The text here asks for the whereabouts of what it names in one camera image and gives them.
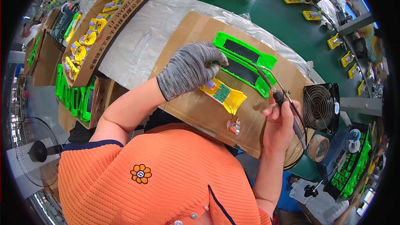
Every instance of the cooling fan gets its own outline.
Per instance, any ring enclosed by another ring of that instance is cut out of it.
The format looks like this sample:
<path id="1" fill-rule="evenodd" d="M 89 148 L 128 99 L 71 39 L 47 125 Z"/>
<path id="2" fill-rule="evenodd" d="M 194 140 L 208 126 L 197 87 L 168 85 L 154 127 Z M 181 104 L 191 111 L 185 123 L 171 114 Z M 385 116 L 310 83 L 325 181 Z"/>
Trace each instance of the cooling fan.
<path id="1" fill-rule="evenodd" d="M 339 85 L 323 83 L 303 89 L 303 113 L 308 128 L 332 134 L 339 126 Z"/>
<path id="2" fill-rule="evenodd" d="M 47 187 L 57 180 L 58 162 L 63 151 L 52 129 L 40 118 L 25 118 L 17 129 L 15 148 L 26 177 L 37 186 Z"/>

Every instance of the orange knit shirt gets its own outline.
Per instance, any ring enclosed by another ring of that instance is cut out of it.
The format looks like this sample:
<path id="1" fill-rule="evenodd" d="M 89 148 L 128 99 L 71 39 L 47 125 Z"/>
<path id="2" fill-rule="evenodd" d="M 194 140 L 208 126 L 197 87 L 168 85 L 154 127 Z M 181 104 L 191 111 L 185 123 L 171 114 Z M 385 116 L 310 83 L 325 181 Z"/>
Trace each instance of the orange knit shirt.
<path id="1" fill-rule="evenodd" d="M 215 225 L 271 224 L 223 144 L 182 129 L 68 144 L 58 187 L 69 225 L 188 225 L 206 209 Z"/>

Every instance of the workbench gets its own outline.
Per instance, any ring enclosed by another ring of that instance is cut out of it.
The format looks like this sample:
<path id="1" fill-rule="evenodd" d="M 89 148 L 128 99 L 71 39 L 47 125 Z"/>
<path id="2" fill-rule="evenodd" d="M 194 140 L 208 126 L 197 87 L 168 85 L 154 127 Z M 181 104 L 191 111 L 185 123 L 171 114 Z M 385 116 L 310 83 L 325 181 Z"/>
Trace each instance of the workbench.
<path id="1" fill-rule="evenodd" d="M 340 63 L 340 58 L 347 53 L 341 46 L 330 50 L 327 40 L 336 34 L 335 30 L 328 30 L 319 21 L 307 21 L 302 11 L 317 11 L 308 4 L 286 4 L 283 0 L 199 0 L 209 3 L 235 14 L 249 13 L 251 21 L 268 32 L 272 33 L 287 46 L 292 48 L 306 61 L 314 62 L 314 69 L 325 82 L 339 84 L 340 97 L 358 97 L 357 87 L 362 81 L 358 74 L 353 79 L 348 78 L 347 71 L 353 66 L 353 61 L 346 68 Z M 360 97 L 368 97 L 367 91 Z M 371 116 L 348 113 L 355 122 L 369 123 Z M 341 119 L 339 128 L 346 125 Z M 316 164 L 308 157 L 303 156 L 294 172 L 300 176 L 313 180 L 317 178 Z"/>

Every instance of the gray work glove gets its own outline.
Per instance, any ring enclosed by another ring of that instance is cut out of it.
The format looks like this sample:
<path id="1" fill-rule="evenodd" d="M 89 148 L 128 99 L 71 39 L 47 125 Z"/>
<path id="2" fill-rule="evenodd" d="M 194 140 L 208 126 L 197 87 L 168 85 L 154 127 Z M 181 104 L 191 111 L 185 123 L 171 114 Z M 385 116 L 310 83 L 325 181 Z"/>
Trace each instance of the gray work glove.
<path id="1" fill-rule="evenodd" d="M 158 87 L 165 100 L 200 88 L 217 75 L 221 65 L 228 65 L 226 56 L 211 42 L 195 42 L 179 48 L 157 76 Z"/>

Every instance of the shirt button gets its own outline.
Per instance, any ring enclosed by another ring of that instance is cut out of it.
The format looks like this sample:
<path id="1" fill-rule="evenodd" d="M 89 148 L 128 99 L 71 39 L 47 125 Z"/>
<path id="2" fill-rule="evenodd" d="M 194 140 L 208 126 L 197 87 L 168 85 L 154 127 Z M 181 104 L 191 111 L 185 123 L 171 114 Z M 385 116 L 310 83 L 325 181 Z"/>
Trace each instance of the shirt button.
<path id="1" fill-rule="evenodd" d="M 197 214 L 196 213 L 190 213 L 190 217 L 192 217 L 192 219 L 197 219 Z"/>

